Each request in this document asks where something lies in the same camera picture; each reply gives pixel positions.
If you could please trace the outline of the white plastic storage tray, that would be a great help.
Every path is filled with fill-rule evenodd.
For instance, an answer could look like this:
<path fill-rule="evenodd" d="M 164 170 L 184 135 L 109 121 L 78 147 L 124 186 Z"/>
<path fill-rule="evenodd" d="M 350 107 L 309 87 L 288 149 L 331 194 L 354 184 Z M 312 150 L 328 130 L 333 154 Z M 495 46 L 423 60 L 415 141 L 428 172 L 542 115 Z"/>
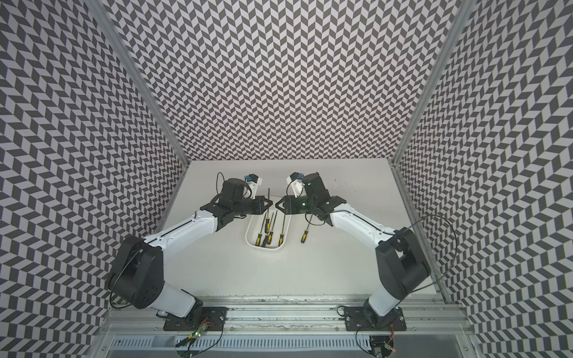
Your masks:
<path fill-rule="evenodd" d="M 281 199 L 271 196 L 273 205 L 262 216 L 252 216 L 245 234 L 249 247 L 258 251 L 278 252 L 286 247 L 293 216 L 275 207 Z"/>

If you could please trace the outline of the file tool yellow black handle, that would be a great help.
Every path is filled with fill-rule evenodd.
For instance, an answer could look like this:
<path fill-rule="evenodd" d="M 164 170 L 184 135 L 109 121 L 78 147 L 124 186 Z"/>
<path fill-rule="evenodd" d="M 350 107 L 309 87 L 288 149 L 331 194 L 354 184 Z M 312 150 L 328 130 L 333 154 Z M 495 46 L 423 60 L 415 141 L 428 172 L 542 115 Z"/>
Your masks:
<path fill-rule="evenodd" d="M 279 242 L 278 242 L 278 247 L 281 247 L 284 244 L 285 226 L 286 226 L 286 215 L 283 216 L 283 222 L 282 222 L 281 234 L 280 234 L 280 238 L 279 238 Z"/>

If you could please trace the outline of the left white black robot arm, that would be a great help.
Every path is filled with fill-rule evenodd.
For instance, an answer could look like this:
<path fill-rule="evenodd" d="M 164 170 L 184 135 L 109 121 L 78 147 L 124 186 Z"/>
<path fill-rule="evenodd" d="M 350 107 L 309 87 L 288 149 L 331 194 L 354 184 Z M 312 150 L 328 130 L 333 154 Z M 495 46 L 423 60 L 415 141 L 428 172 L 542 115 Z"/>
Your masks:
<path fill-rule="evenodd" d="M 221 231 L 234 219 L 264 214 L 272 201 L 256 194 L 261 184 L 262 179 L 254 174 L 243 180 L 230 178 L 223 182 L 219 194 L 183 222 L 147 237 L 126 237 L 106 279 L 110 296 L 137 309 L 151 307 L 167 319 L 181 319 L 192 328 L 198 327 L 203 320 L 203 302 L 165 282 L 164 266 L 180 251 Z"/>

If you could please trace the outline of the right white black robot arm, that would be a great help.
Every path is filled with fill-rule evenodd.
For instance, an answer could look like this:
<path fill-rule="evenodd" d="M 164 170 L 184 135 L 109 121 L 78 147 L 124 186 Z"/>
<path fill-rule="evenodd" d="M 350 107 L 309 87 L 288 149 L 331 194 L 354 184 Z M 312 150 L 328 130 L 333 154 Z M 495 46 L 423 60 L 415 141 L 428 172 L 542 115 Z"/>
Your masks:
<path fill-rule="evenodd" d="M 293 194 L 275 205 L 282 213 L 315 216 L 374 251 L 380 285 L 363 305 L 364 319 L 369 328 L 396 326 L 402 316 L 399 304 L 431 277 L 431 266 L 413 230 L 393 229 L 358 212 L 344 198 L 331 195 L 317 172 L 294 172 L 287 186 Z"/>

